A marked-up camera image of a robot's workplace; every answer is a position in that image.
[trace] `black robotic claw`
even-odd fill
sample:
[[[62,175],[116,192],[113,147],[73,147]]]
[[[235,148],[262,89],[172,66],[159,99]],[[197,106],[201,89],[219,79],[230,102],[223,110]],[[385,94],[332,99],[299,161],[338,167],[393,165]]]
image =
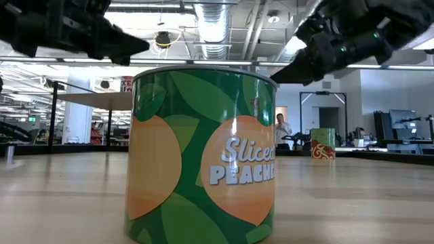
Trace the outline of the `black robotic claw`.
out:
[[[307,47],[271,78],[308,85],[371,56],[382,64],[433,22],[434,0],[323,0],[296,32]]]
[[[110,0],[0,0],[0,39],[35,57],[38,47],[85,52],[129,65],[149,43],[125,34],[104,18]]]

